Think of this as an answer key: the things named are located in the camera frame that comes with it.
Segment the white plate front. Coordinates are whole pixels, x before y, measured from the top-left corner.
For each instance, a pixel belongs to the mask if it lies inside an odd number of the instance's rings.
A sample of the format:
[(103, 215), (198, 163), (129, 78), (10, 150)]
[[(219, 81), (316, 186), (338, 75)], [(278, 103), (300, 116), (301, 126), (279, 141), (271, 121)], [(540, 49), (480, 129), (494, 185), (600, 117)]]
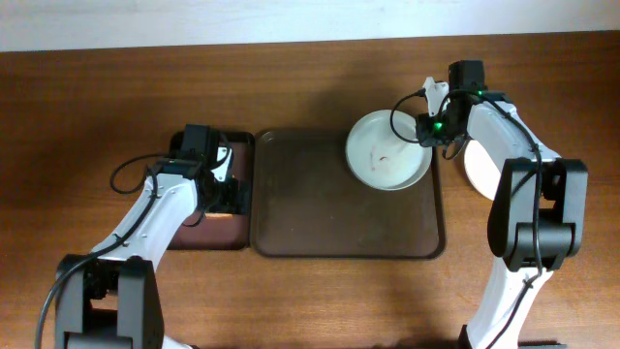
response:
[(500, 171), (479, 142), (468, 142), (463, 163), (472, 186), (486, 199), (493, 201), (500, 181)]

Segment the white plate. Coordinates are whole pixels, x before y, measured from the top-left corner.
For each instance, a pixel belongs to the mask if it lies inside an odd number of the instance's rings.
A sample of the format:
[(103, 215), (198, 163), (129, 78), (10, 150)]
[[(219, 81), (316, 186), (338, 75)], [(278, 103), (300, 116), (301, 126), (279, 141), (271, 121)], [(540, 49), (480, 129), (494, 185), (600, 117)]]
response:
[(486, 199), (493, 201), (500, 181), (500, 171), (479, 142), (468, 142), (463, 163), (472, 186)]
[(392, 131), (390, 110), (373, 111), (350, 131), (345, 155), (357, 179), (374, 189), (397, 191), (422, 179), (430, 168), (432, 148), (407, 143)]

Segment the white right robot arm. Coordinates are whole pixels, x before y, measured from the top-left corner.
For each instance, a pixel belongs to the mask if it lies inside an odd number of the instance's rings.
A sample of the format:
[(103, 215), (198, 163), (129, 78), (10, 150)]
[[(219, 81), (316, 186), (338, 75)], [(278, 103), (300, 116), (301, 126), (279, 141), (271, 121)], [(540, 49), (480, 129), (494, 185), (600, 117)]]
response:
[(541, 288), (581, 245), (588, 170), (544, 145), (516, 106), (484, 81), (479, 60), (449, 65), (449, 78), (427, 78), (428, 111), (417, 118), (423, 147), (478, 142), (500, 171), (487, 221), (492, 271), (462, 348), (515, 348)]

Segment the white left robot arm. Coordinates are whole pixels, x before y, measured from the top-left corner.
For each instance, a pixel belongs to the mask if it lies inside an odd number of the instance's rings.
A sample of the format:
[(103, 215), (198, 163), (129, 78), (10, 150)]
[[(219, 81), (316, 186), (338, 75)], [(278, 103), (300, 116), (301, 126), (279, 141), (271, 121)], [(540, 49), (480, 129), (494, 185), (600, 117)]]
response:
[(55, 312), (57, 348), (179, 348), (166, 334), (155, 271), (173, 237), (195, 211), (218, 209), (233, 181), (229, 155), (164, 158), (146, 168), (139, 197), (118, 226), (89, 253), (57, 267), (35, 330), (43, 344)]

